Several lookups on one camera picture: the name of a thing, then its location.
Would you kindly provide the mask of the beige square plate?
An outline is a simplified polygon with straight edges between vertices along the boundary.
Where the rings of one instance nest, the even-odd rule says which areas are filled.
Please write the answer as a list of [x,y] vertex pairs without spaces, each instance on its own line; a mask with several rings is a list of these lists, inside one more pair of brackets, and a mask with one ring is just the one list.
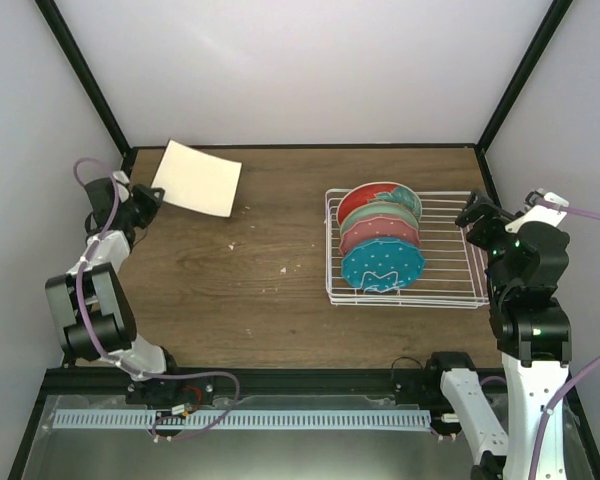
[[163,201],[205,215],[231,216],[242,163],[222,159],[170,140],[151,187]]

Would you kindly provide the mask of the white wire dish rack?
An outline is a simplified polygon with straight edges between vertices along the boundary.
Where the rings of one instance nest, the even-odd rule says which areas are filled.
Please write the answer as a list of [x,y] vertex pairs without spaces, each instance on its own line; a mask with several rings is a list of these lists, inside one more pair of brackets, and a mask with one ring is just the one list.
[[455,225],[468,198],[467,191],[419,194],[423,202],[420,238],[425,268],[409,287],[386,293],[356,290],[341,274],[337,207],[348,192],[330,189],[325,193],[325,290],[331,304],[459,309],[477,309],[488,304],[487,255],[467,242],[466,229]]

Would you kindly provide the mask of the red teal flower plate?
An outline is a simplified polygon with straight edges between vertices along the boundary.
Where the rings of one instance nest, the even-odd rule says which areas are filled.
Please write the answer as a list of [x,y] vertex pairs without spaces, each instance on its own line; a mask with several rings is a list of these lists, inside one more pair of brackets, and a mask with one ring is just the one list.
[[395,182],[371,182],[349,191],[336,210],[339,225],[355,209],[375,202],[389,202],[406,208],[417,220],[422,217],[422,201],[409,187]]

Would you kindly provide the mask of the pink dotted scalloped plate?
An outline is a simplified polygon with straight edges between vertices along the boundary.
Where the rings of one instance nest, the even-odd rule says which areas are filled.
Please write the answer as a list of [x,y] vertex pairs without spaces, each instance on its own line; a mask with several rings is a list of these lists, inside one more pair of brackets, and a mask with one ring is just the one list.
[[339,251],[345,256],[362,242],[384,237],[397,238],[416,247],[421,245],[416,227],[396,216],[378,215],[363,218],[348,227],[341,235]]

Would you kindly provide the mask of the blue dotted scalloped plate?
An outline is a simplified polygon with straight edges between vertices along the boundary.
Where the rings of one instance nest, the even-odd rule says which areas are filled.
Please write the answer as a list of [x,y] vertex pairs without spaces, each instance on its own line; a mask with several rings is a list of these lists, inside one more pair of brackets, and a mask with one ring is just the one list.
[[341,276],[363,293],[387,293],[409,287],[423,274],[426,259],[415,245],[394,237],[361,242],[341,262]]

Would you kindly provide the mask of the mint green flower plate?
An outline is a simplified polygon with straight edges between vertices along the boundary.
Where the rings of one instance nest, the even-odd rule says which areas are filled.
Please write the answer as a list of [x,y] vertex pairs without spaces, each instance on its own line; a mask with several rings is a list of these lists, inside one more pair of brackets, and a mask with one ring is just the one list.
[[406,207],[391,202],[373,202],[362,205],[347,215],[340,224],[340,233],[343,234],[346,230],[360,220],[379,215],[395,216],[406,221],[409,225],[415,227],[416,229],[419,228],[419,219]]

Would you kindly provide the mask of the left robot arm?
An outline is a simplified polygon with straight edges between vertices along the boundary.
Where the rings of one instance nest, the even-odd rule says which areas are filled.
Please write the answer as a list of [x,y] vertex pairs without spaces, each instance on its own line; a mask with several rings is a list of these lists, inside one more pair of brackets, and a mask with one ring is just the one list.
[[105,361],[135,381],[149,380],[161,403],[176,402],[184,379],[174,357],[145,340],[118,278],[162,204],[164,190],[130,185],[122,171],[85,184],[92,206],[85,219],[86,249],[67,272],[46,281],[45,293],[59,344],[70,360]]

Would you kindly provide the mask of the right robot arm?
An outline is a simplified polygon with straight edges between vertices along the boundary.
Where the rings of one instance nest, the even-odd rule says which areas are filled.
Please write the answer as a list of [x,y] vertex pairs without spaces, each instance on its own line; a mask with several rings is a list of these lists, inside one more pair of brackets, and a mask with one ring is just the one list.
[[555,296],[569,265],[570,236],[559,227],[567,202],[531,192],[512,214],[476,190],[456,218],[487,255],[489,323],[501,354],[508,424],[493,412],[470,356],[435,352],[427,396],[449,402],[473,465],[473,479],[563,479],[563,398],[572,360],[570,320]]

